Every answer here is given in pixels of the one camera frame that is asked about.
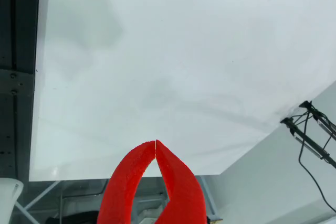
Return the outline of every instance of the metal stand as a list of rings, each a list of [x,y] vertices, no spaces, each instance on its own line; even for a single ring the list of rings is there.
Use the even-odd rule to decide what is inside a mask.
[[[40,199],[42,199],[48,192],[50,192],[55,186],[57,186],[61,181],[55,181],[47,189],[45,189],[41,194],[39,194],[35,199],[33,199],[27,206],[23,207],[20,203],[16,202],[15,206],[22,212],[24,216],[27,217],[33,224],[39,224],[39,222],[31,216],[28,210]]]
[[[315,109],[308,101],[300,105],[301,108],[307,109],[307,114],[312,114],[312,117],[317,121],[320,127],[330,135],[330,138],[336,140],[336,126],[329,121],[326,115]],[[281,121],[285,124],[293,137],[303,144],[310,152],[321,160],[325,160],[328,164],[336,168],[336,162],[330,157],[330,154],[325,150],[326,145],[322,148],[319,144],[313,141],[305,132],[301,131],[293,121],[293,117],[285,118]]]

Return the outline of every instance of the white object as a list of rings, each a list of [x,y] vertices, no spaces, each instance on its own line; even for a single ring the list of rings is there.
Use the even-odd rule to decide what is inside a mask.
[[[155,139],[220,174],[336,79],[335,16],[334,0],[40,0],[30,180],[108,178]]]
[[[11,178],[0,178],[0,223],[8,224],[14,204],[23,189],[22,182]]]

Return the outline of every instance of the metal bracket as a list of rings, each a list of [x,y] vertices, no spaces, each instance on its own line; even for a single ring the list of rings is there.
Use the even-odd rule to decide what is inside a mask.
[[[0,94],[32,96],[34,75],[14,70],[0,69]]]

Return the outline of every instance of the white wall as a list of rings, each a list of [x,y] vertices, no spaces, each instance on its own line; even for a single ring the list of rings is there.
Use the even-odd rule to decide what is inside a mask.
[[[336,83],[313,105],[336,122]],[[307,134],[321,144],[328,138],[314,121],[308,124]],[[313,180],[298,163],[300,147],[281,125],[221,175],[208,176],[223,223],[314,223],[312,219],[330,216]],[[336,158],[335,141],[327,151]],[[302,162],[336,207],[336,169],[307,150]]]

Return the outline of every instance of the floor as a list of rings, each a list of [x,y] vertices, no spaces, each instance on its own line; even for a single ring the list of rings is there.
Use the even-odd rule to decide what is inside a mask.
[[[25,206],[31,202],[36,196],[44,191],[53,182],[30,182],[19,198],[19,203]],[[58,184],[51,192],[32,206],[29,211],[31,215],[40,223],[45,223],[48,217],[58,217],[60,209],[60,195],[73,196],[83,194],[97,194],[101,192],[106,183],[106,179],[91,179],[91,180],[73,180],[65,181]],[[145,177],[142,178],[136,197],[151,196],[151,195],[166,195],[164,182],[161,177]],[[80,197],[67,198],[63,200],[63,216],[90,210],[99,210],[102,196],[96,197]],[[148,202],[138,207],[138,211],[143,209],[157,208],[156,202]],[[14,208],[11,224],[26,224],[29,220]]]

